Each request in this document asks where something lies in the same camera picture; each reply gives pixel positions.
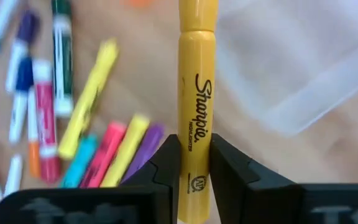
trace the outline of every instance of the clear plastic bin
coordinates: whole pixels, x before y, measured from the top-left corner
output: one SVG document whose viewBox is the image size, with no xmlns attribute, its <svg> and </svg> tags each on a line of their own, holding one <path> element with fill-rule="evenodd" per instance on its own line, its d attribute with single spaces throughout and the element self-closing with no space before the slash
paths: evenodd
<svg viewBox="0 0 358 224">
<path fill-rule="evenodd" d="M 221 0 L 217 77 L 293 135 L 358 90 L 358 0 Z"/>
</svg>

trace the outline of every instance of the wooden surface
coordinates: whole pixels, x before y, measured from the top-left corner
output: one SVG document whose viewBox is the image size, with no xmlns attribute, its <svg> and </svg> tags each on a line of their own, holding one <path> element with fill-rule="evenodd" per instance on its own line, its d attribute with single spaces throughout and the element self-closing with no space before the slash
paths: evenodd
<svg viewBox="0 0 358 224">
<path fill-rule="evenodd" d="M 133 9 L 122 0 L 76 0 L 73 5 L 75 96 L 91 70 L 99 43 L 116 37 L 120 59 L 101 96 L 90 130 L 102 135 L 116 119 L 127 123 L 142 112 L 166 124 L 167 134 L 177 126 L 177 0 L 156 0 L 147 9 Z M 42 17 L 42 31 L 32 49 L 34 57 L 52 59 L 50 1 L 30 0 Z M 10 45 L 17 28 L 13 20 L 0 52 L 0 183 L 4 186 L 11 156 L 26 155 L 24 131 L 17 146 L 8 143 L 12 99 L 4 90 Z M 214 131 L 257 161 L 297 182 L 358 182 L 358 94 L 294 138 L 283 138 L 261 128 L 241 113 L 235 99 L 218 80 Z M 58 122 L 61 137 L 67 121 Z M 47 187 L 29 177 L 25 167 L 23 189 Z M 216 206 L 211 220 L 219 223 Z"/>
</svg>

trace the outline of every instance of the black holder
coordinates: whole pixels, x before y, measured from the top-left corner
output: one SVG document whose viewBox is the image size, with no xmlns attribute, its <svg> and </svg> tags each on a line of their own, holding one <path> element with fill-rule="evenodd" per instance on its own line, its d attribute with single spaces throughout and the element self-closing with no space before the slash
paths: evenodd
<svg viewBox="0 0 358 224">
<path fill-rule="evenodd" d="M 170 135 L 119 187 L 16 192 L 0 203 L 0 224 L 176 224 L 180 156 Z M 358 223 L 358 184 L 296 184 L 217 134 L 210 171 L 223 224 Z"/>
</svg>

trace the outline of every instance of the teal highlighter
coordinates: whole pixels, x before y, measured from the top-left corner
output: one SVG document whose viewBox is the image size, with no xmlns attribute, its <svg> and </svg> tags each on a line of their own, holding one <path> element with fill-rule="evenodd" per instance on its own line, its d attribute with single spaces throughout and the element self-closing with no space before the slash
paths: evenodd
<svg viewBox="0 0 358 224">
<path fill-rule="evenodd" d="M 97 148 L 98 137 L 96 135 L 90 134 L 81 140 L 77 153 L 60 184 L 60 188 L 70 189 L 80 186 L 88 164 L 92 160 Z"/>
</svg>

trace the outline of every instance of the yellow highlighter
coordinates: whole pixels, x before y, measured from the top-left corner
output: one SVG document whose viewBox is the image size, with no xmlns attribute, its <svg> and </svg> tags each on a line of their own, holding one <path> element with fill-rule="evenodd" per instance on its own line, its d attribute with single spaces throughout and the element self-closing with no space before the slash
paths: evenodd
<svg viewBox="0 0 358 224">
<path fill-rule="evenodd" d="M 117 187 L 119 185 L 149 124 L 148 118 L 135 114 L 118 147 L 117 156 L 107 170 L 100 187 Z"/>
<path fill-rule="evenodd" d="M 178 137 L 181 174 L 178 217 L 185 223 L 209 218 L 215 34 L 218 0 L 179 0 Z"/>
<path fill-rule="evenodd" d="M 103 90 L 110 69 L 116 61 L 117 56 L 118 47 L 115 40 L 108 40 L 101 44 L 96 63 L 60 142 L 59 156 L 62 159 L 73 159 L 78 141 L 88 128 L 95 103 Z"/>
</svg>

